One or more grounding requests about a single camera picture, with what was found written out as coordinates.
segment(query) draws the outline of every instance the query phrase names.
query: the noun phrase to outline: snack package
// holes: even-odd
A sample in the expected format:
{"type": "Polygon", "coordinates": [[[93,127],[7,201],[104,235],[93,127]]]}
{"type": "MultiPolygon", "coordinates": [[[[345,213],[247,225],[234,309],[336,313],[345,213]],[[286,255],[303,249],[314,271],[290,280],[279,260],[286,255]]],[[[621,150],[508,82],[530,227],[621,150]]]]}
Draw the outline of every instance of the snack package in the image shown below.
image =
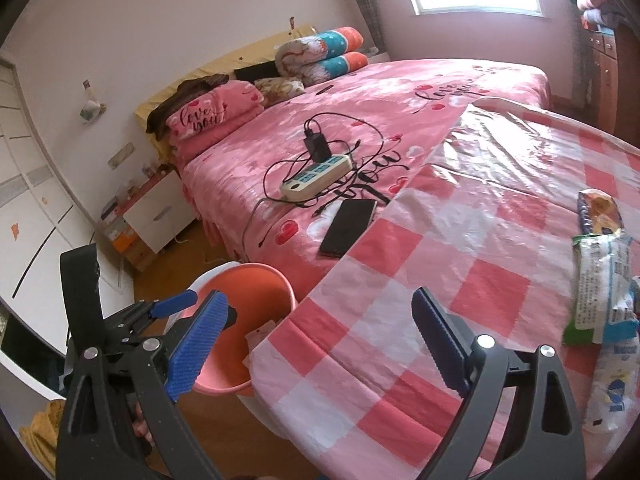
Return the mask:
{"type": "Polygon", "coordinates": [[[578,284],[564,344],[617,343],[638,332],[630,290],[631,242],[624,231],[573,238],[578,284]]]}
{"type": "Polygon", "coordinates": [[[578,216],[585,235],[616,235],[624,228],[615,201],[599,189],[585,189],[578,193],[578,216]]]}
{"type": "Polygon", "coordinates": [[[638,334],[602,346],[591,383],[591,396],[582,426],[591,433],[621,428],[638,389],[638,334]]]}
{"type": "Polygon", "coordinates": [[[640,276],[631,278],[631,296],[634,298],[634,311],[640,314],[640,276]]]}

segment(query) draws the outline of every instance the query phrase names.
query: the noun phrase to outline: cabinet drawer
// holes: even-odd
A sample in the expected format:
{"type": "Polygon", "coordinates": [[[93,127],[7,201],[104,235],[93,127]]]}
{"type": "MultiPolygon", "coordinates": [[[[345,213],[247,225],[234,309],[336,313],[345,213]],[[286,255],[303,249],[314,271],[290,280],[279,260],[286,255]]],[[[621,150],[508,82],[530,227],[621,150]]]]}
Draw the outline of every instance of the cabinet drawer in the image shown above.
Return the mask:
{"type": "Polygon", "coordinates": [[[194,219],[195,214],[188,204],[168,205],[152,219],[151,223],[136,232],[153,252],[159,253],[175,235],[194,219]]]}
{"type": "Polygon", "coordinates": [[[124,213],[124,219],[132,229],[140,234],[162,210],[168,206],[184,206],[187,201],[182,195],[182,181],[172,171],[147,191],[131,208],[124,213]]]}
{"type": "Polygon", "coordinates": [[[602,35],[604,44],[604,53],[607,56],[611,56],[613,59],[618,58],[618,51],[616,50],[616,38],[613,36],[602,35]]]}
{"type": "Polygon", "coordinates": [[[33,137],[9,137],[7,145],[14,156],[15,163],[24,174],[47,165],[33,137]]]}
{"type": "Polygon", "coordinates": [[[589,41],[591,46],[600,52],[604,52],[604,39],[599,32],[592,32],[589,41]]]}
{"type": "Polygon", "coordinates": [[[0,105],[8,108],[20,108],[18,92],[12,84],[0,81],[0,105]]]}

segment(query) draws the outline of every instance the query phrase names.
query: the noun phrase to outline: drawer handle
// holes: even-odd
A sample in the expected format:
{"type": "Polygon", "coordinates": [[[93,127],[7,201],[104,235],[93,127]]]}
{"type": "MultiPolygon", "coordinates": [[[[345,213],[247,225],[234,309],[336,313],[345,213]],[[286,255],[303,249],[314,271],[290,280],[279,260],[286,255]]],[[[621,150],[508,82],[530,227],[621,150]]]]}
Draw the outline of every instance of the drawer handle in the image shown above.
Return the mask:
{"type": "Polygon", "coordinates": [[[165,207],[164,209],[162,209],[161,212],[159,212],[156,217],[154,218],[154,222],[157,222],[158,220],[161,220],[162,217],[164,215],[166,215],[169,211],[171,211],[171,209],[173,208],[173,206],[168,205],[167,207],[165,207]]]}

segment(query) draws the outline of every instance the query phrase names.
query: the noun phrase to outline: charger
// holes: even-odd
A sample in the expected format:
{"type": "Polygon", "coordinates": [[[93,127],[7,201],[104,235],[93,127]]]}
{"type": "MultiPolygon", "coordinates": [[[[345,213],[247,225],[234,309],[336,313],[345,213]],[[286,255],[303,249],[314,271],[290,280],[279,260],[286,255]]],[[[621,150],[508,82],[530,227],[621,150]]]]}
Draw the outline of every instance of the charger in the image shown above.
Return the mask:
{"type": "Polygon", "coordinates": [[[331,149],[322,132],[315,132],[311,128],[305,128],[305,146],[311,160],[324,162],[331,157],[331,149]]]}

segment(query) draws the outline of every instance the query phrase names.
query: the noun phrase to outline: plastic tablecloth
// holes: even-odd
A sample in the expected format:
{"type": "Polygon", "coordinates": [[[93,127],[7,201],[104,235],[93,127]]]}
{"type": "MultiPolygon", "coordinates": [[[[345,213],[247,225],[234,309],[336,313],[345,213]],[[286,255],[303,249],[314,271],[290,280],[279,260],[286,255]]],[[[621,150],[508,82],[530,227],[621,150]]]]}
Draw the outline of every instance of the plastic tablecloth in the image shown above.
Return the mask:
{"type": "MultiPolygon", "coordinates": [[[[347,255],[252,353],[256,395],[330,478],[414,480],[461,402],[412,321],[412,293],[426,286],[475,333],[512,349],[558,349],[583,412],[599,347],[560,341],[575,283],[577,194],[588,187],[615,198],[636,238],[638,274],[640,150],[507,100],[469,105],[347,255]]],[[[475,473],[490,466],[512,395],[503,395],[475,473]]],[[[590,474],[623,436],[604,442],[585,433],[590,474]]]]}

